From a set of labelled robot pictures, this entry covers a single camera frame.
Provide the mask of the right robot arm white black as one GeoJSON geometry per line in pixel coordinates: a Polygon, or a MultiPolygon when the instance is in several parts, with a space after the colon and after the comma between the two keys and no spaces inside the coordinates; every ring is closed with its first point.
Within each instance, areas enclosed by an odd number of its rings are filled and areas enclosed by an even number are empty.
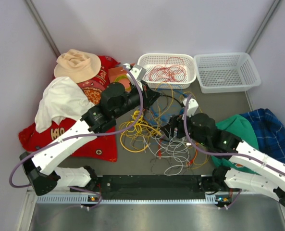
{"type": "Polygon", "coordinates": [[[218,129],[215,121],[204,113],[172,116],[161,128],[167,137],[186,137],[206,148],[205,154],[241,164],[252,174],[231,167],[218,167],[212,183],[220,191],[227,187],[266,195],[285,207],[285,163],[249,145],[240,137],[218,129]]]}

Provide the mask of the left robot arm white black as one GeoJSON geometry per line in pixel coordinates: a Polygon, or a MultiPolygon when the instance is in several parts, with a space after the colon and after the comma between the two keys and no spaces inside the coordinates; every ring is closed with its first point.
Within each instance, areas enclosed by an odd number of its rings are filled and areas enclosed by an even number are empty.
{"type": "Polygon", "coordinates": [[[132,87],[125,91],[121,83],[111,83],[101,93],[99,104],[91,107],[57,140],[31,155],[20,155],[24,172],[36,195],[45,195],[55,188],[80,187],[92,191],[97,175],[91,167],[61,168],[58,165],[76,150],[95,140],[116,125],[116,119],[138,106],[148,109],[160,97],[149,88],[132,87]]]}

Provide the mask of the white oval perforated basket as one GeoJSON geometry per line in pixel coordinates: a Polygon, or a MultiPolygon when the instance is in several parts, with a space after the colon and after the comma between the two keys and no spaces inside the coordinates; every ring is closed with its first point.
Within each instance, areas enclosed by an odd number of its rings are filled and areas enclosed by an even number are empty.
{"type": "Polygon", "coordinates": [[[193,57],[187,54],[146,53],[137,64],[146,69],[143,80],[150,88],[188,88],[196,80],[193,57]]]}

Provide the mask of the orange square box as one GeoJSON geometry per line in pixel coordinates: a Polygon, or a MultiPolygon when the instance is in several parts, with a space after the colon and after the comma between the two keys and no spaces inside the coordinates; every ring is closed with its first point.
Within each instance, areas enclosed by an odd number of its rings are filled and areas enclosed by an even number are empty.
{"type": "Polygon", "coordinates": [[[108,77],[110,83],[118,82],[124,86],[127,92],[131,90],[130,80],[127,78],[126,73],[122,67],[110,68],[108,70],[108,77]]]}

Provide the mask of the red patterned cloth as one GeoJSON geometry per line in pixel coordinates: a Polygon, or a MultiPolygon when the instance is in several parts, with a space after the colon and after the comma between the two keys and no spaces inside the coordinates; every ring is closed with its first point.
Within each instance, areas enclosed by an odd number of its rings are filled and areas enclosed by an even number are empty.
{"type": "MultiPolygon", "coordinates": [[[[82,92],[93,104],[99,103],[101,92],[110,83],[108,76],[109,69],[115,68],[120,64],[110,56],[100,56],[99,59],[101,61],[101,68],[98,74],[92,79],[78,82],[78,86],[82,92]]],[[[33,123],[20,131],[18,138],[26,151],[33,152],[54,141],[74,125],[74,123],[75,120],[65,118],[61,122],[52,122],[52,125],[41,133],[36,131],[36,124],[33,123]]],[[[116,162],[118,157],[116,137],[114,135],[100,136],[79,148],[72,156],[91,157],[116,162]]]]}

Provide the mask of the green shirt orange logo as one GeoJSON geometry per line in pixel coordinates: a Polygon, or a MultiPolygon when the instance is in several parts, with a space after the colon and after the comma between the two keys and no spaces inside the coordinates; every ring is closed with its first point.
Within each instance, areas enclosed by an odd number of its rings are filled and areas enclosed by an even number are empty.
{"type": "MultiPolygon", "coordinates": [[[[233,133],[234,135],[240,137],[244,141],[246,141],[252,147],[259,149],[258,141],[255,135],[255,132],[252,128],[250,122],[241,115],[234,115],[229,117],[228,119],[216,123],[218,129],[226,130],[228,132],[233,133]]],[[[219,158],[216,156],[211,156],[216,167],[225,166],[237,169],[238,171],[255,174],[254,171],[250,170],[247,167],[244,167],[240,164],[233,163],[227,159],[219,158]]]]}

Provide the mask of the white rectangular mesh basket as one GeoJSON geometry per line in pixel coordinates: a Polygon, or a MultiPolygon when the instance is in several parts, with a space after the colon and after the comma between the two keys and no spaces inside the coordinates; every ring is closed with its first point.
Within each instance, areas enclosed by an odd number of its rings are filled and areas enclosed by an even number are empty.
{"type": "Polygon", "coordinates": [[[254,62],[245,52],[195,55],[194,66],[205,94],[245,92],[261,84],[254,62]]]}

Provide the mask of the beige bucket hat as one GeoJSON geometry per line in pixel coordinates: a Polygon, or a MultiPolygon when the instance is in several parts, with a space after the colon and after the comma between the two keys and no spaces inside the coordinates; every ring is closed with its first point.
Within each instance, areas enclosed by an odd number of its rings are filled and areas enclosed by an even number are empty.
{"type": "Polygon", "coordinates": [[[75,83],[95,77],[101,69],[100,58],[92,53],[70,49],[57,58],[54,77],[69,77],[75,83]]]}

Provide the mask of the white t-shirt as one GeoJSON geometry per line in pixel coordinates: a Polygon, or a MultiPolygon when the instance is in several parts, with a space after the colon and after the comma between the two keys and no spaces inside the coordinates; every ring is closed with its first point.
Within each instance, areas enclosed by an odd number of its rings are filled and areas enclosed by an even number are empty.
{"type": "Polygon", "coordinates": [[[36,131],[42,133],[52,123],[64,119],[77,121],[94,103],[88,100],[79,86],[69,77],[55,78],[44,90],[35,117],[36,131]]]}

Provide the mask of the blue plaid cloth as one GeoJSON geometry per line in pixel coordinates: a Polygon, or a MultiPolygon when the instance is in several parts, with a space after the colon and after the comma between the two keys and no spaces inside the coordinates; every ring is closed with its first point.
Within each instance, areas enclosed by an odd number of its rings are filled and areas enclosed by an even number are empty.
{"type": "Polygon", "coordinates": [[[243,113],[256,135],[259,150],[285,164],[285,127],[269,109],[243,113]]]}

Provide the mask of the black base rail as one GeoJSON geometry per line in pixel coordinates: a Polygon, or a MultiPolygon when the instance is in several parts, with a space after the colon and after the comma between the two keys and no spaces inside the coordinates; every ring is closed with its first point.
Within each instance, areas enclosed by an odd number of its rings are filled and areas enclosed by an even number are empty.
{"type": "Polygon", "coordinates": [[[207,192],[229,191],[224,183],[201,175],[105,175],[83,189],[101,193],[104,200],[204,199],[207,192]]]}

